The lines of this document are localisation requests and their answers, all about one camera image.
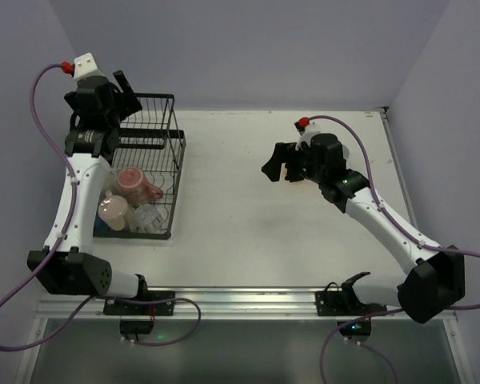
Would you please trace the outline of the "pink square mug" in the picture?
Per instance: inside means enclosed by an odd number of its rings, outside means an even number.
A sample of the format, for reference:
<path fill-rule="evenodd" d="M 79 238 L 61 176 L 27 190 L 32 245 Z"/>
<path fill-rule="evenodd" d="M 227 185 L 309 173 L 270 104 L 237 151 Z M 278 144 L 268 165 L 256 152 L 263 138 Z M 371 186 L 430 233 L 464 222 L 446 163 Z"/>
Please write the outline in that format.
<path fill-rule="evenodd" d="M 350 150 L 347 146 L 342 146 L 343 158 L 348 161 L 350 159 Z"/>

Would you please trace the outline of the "yellow mug black handle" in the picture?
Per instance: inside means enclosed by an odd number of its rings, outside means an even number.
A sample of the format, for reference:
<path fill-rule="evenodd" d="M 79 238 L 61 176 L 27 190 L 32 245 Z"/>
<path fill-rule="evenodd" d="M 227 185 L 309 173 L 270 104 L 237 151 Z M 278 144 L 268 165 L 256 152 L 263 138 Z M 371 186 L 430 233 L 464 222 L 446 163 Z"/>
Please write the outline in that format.
<path fill-rule="evenodd" d="M 300 182 L 304 180 L 304 177 L 296 169 L 285 168 L 284 180 L 288 182 Z"/>

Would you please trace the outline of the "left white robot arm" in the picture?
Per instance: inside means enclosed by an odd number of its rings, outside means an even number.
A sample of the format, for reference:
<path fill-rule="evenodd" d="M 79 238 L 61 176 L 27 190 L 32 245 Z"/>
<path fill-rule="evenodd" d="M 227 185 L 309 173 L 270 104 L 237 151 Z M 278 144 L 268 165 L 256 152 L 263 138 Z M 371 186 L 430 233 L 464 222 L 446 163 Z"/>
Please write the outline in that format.
<path fill-rule="evenodd" d="M 92 254 L 98 203 L 122 121 L 142 108 L 124 73 L 114 72 L 114 79 L 92 74 L 65 96 L 73 113 L 62 151 L 64 187 L 43 248 L 27 258 L 49 294 L 135 298 L 146 288 L 141 275 L 115 272 Z"/>

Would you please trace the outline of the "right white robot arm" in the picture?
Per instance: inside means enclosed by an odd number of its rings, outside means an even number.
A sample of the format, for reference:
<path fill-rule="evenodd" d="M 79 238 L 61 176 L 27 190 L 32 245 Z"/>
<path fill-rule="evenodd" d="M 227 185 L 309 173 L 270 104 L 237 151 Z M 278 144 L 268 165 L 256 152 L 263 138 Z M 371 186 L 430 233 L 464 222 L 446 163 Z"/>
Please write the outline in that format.
<path fill-rule="evenodd" d="M 262 172 L 272 182 L 304 179 L 315 182 L 325 200 L 367 229 L 402 268 L 404 278 L 377 279 L 363 271 L 339 287 L 315 297 L 328 312 L 357 315 L 398 306 L 418 323 L 425 323 L 465 296 L 465 262 L 456 247 L 441 250 L 407 221 L 394 214 L 398 229 L 376 203 L 368 179 L 348 168 L 344 146 L 334 134 L 313 134 L 302 142 L 278 142 Z"/>

